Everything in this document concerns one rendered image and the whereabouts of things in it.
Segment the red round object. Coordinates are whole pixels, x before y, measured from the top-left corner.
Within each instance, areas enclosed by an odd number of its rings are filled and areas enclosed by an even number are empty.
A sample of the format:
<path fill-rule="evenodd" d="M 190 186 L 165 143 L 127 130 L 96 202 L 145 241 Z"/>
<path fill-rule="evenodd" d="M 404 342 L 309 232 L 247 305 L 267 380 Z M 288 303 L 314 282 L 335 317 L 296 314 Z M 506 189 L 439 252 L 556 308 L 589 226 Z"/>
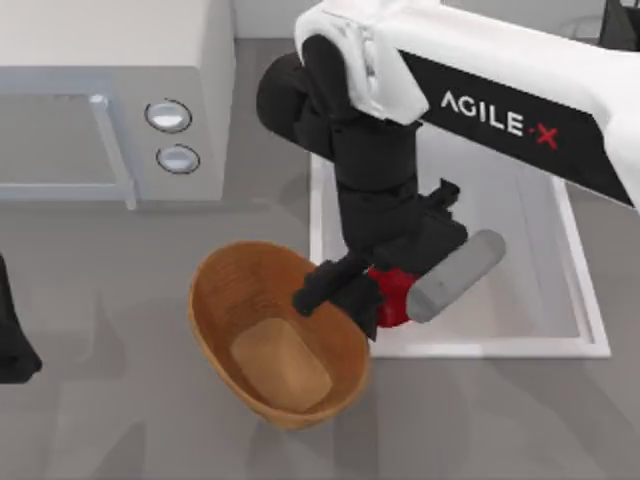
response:
<path fill-rule="evenodd" d="M 397 268 L 381 270 L 373 267 L 367 271 L 367 275 L 377 283 L 383 297 L 382 303 L 377 307 L 377 325 L 390 329 L 409 322 L 406 313 L 407 295 L 420 276 Z"/>

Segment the pale grey rounded box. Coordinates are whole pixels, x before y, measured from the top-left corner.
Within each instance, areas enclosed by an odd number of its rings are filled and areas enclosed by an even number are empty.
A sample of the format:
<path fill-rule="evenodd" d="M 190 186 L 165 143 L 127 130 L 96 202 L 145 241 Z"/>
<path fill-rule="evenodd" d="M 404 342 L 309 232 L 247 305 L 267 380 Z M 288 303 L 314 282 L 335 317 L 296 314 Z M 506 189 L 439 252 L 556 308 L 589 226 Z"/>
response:
<path fill-rule="evenodd" d="M 506 254 L 504 238 L 493 230 L 474 233 L 410 287 L 406 314 L 411 321 L 427 323 L 455 303 L 485 277 Z"/>

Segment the brown bread loaf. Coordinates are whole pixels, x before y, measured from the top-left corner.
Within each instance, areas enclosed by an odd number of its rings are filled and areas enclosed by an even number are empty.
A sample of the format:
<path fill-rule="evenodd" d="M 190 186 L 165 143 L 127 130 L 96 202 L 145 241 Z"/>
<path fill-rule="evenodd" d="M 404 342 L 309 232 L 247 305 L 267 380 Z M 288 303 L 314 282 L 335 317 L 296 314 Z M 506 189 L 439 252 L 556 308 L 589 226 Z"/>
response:
<path fill-rule="evenodd" d="M 231 353 L 244 377 L 272 407 L 302 413 L 331 390 L 329 372 L 293 326 L 263 320 L 240 334 Z"/>

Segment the brown woven basket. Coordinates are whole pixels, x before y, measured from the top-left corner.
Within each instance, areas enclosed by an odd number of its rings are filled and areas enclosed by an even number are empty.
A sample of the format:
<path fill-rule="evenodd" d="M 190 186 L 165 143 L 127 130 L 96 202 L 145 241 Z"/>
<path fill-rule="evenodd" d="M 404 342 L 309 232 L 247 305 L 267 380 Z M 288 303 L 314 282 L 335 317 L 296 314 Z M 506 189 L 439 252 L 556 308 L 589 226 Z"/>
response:
<path fill-rule="evenodd" d="M 293 307 L 294 292 L 313 268 L 311 261 L 287 247 L 239 241 L 202 261 L 188 295 L 189 322 L 208 362 L 248 409 L 283 429 L 303 429 L 335 417 L 356 402 L 369 380 L 369 344 L 348 316 L 330 303 L 309 317 Z M 234 340 L 269 318 L 293 326 L 333 382 L 330 392 L 302 413 L 270 406 L 232 356 Z"/>

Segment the white sink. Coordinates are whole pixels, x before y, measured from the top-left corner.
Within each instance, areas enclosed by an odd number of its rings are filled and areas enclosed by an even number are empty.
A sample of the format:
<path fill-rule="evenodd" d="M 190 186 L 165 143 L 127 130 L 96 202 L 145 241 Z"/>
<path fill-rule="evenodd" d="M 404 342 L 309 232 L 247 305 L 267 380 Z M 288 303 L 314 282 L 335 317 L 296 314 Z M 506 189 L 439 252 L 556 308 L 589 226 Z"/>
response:
<path fill-rule="evenodd" d="M 611 355 L 562 181 L 495 154 L 423 153 L 424 191 L 461 187 L 455 218 L 502 235 L 499 265 L 438 317 L 382 329 L 378 358 L 608 358 Z"/>

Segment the small microwave knob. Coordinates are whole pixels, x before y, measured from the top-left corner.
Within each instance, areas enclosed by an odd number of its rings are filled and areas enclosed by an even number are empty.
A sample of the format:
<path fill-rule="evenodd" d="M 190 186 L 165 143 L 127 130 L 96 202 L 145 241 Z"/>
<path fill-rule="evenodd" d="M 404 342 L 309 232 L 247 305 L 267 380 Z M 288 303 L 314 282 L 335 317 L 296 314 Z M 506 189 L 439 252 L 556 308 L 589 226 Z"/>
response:
<path fill-rule="evenodd" d="M 195 172 L 201 163 L 198 153 L 182 144 L 158 149 L 155 159 L 164 171 L 173 175 L 189 175 Z"/>

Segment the large microwave knob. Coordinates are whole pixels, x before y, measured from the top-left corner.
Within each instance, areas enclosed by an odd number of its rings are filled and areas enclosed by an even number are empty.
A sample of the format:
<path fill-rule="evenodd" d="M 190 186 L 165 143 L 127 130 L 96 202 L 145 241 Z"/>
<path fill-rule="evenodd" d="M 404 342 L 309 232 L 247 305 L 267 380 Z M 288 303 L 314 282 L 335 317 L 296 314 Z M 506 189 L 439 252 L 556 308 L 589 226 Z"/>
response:
<path fill-rule="evenodd" d="M 144 110 L 144 117 L 152 128 L 167 134 L 183 132 L 193 121 L 189 108 L 172 99 L 148 104 Z"/>

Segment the pale microwave oven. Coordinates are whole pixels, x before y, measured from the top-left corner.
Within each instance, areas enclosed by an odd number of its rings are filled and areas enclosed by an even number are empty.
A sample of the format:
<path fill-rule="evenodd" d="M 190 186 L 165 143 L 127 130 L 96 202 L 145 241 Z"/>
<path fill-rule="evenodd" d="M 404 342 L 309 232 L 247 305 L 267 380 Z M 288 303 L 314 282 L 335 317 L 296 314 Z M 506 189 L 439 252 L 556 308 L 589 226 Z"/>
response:
<path fill-rule="evenodd" d="M 0 0 L 0 66 L 107 68 L 137 206 L 221 198 L 236 66 L 229 0 Z M 189 108 L 188 129 L 147 123 L 145 107 L 164 99 Z M 157 164 L 157 150 L 174 144 L 198 153 L 195 172 Z"/>

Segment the black object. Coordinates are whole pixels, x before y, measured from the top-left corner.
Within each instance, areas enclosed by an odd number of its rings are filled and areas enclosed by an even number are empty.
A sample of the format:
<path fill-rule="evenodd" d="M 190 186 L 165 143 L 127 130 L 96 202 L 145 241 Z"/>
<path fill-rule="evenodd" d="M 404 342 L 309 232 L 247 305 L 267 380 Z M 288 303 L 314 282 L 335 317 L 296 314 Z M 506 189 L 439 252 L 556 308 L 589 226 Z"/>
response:
<path fill-rule="evenodd" d="M 605 0 L 598 46 L 610 50 L 640 51 L 640 0 L 624 5 Z"/>

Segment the microwave glass door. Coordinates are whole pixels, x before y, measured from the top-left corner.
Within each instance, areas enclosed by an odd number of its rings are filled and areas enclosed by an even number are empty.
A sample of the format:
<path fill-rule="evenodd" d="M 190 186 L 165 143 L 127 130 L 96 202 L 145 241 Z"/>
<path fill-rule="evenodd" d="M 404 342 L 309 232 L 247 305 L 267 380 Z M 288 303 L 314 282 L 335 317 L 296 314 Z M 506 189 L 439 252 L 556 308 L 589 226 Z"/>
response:
<path fill-rule="evenodd" d="M 0 66 L 0 202 L 124 203 L 88 101 L 93 94 L 109 99 L 134 178 L 107 68 Z"/>

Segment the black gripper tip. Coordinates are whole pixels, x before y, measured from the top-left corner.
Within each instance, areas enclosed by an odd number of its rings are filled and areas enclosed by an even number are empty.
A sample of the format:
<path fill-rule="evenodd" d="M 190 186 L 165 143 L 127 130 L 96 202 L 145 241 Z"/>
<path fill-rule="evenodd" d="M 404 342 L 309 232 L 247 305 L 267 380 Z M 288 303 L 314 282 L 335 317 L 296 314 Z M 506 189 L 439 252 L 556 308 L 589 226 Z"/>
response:
<path fill-rule="evenodd" d="M 0 385 L 27 383 L 42 367 L 19 322 L 6 263 L 0 254 Z"/>

